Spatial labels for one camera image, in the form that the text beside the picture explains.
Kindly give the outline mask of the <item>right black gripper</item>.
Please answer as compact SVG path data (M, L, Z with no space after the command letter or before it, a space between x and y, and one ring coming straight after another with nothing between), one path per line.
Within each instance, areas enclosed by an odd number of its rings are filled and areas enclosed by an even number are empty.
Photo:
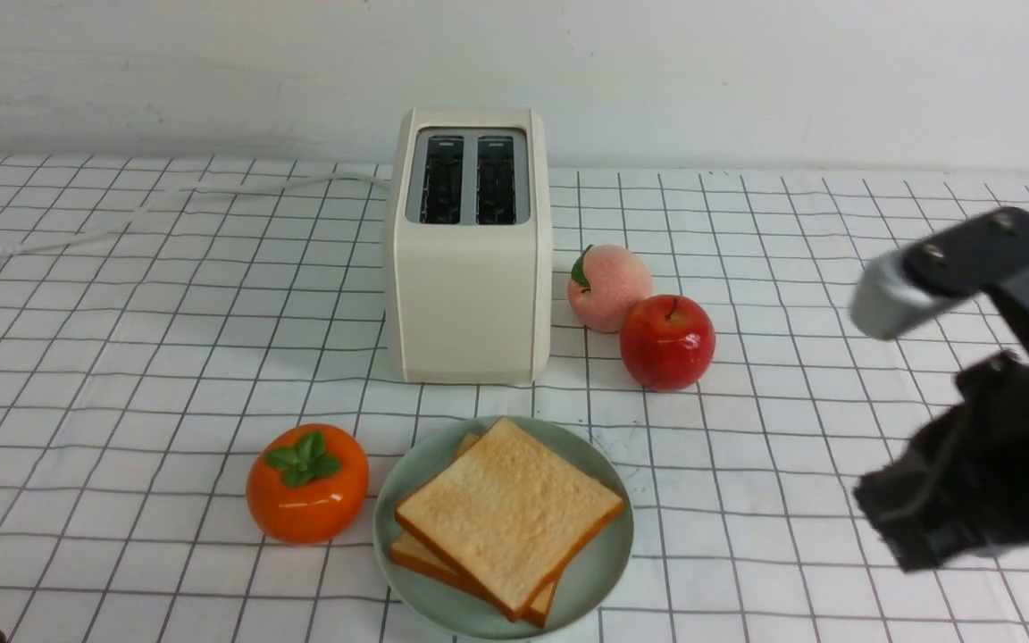
M961 402L853 491L904 572L1029 547L1029 363L999 353L956 383Z

